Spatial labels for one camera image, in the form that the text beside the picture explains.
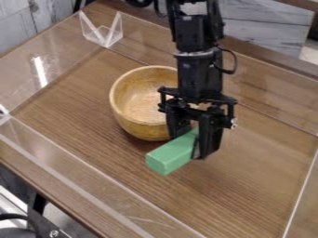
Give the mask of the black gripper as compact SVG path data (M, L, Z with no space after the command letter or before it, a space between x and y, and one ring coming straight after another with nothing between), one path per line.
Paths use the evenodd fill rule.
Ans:
M236 125L234 107L238 101L222 92L223 75L234 74L223 68L222 49L203 52L176 52L178 86L162 86L159 112L167 115L168 136L176 139L188 132L190 120L198 123L191 158L202 160L220 148L223 128Z

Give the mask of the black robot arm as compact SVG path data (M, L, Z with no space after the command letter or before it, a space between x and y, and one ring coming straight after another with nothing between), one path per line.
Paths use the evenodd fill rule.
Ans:
M166 115L168 135L179 138L199 123L194 142L195 159L203 159L220 148L222 133L235 126L238 100L222 93L223 76L236 68L223 67L219 44L224 23L219 0L166 0L172 42L176 46L178 86L160 86L159 112Z

